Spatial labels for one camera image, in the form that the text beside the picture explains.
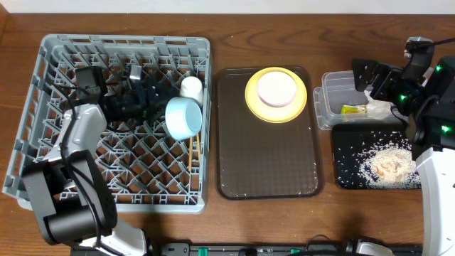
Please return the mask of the white paper napkin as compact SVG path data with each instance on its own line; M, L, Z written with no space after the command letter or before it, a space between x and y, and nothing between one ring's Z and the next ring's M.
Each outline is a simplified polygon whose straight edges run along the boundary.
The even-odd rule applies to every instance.
M368 103L366 104L366 115L369 118L373 119L385 119L386 117L392 114L391 112L391 103L386 101L374 100L370 96L370 91L364 91L365 96L367 97Z

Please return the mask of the yellow green snack wrapper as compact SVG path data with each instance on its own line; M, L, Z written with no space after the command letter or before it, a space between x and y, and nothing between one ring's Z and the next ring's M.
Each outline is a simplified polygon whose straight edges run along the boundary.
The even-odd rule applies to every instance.
M367 106L366 105L344 105L341 108L341 114L366 114Z

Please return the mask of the light blue bowl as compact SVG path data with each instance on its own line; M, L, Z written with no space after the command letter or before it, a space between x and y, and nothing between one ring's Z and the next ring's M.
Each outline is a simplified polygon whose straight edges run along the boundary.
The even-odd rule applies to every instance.
M174 97L165 109L165 122L169 135L176 141L194 137L202 129L202 111L191 98Z

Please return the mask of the white cup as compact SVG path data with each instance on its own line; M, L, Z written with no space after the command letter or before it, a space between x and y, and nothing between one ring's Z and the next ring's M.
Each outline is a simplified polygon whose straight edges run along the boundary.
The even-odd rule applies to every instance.
M188 76L181 82L180 97L195 100L200 107L203 106L203 84L194 76Z

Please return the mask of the wooden chopstick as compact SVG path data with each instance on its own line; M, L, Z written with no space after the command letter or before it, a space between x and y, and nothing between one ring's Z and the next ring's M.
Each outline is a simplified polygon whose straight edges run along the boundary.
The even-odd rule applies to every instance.
M197 148L197 153L198 153L198 161L201 161L201 150L200 150L200 136L199 133L196 135L196 148Z
M193 166L193 137L189 139L189 148L188 148L188 172L191 174Z

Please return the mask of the pink bowl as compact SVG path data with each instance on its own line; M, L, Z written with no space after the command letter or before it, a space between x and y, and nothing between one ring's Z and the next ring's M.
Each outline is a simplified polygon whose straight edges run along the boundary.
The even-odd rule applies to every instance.
M265 73L257 82L257 96L270 107L285 107L296 97L294 79L281 71Z

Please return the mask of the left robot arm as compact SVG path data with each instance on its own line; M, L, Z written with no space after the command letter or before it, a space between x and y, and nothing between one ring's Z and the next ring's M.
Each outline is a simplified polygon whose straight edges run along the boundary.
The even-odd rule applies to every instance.
M76 85L53 85L67 102L63 124L48 153L24 166L22 180L48 244L107 255L156 255L146 233L118 216L95 153L110 123L153 122L177 93L164 92L139 65L112 76L114 83L108 83L103 68L89 66L76 69Z

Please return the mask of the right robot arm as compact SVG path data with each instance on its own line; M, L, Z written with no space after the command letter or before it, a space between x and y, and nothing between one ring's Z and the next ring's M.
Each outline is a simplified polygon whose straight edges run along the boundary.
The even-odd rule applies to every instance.
M454 254L454 57L442 57L424 78L438 45L408 38L403 68L360 58L351 63L357 91L371 87L374 100L391 102L407 117L406 137L421 181L423 255Z

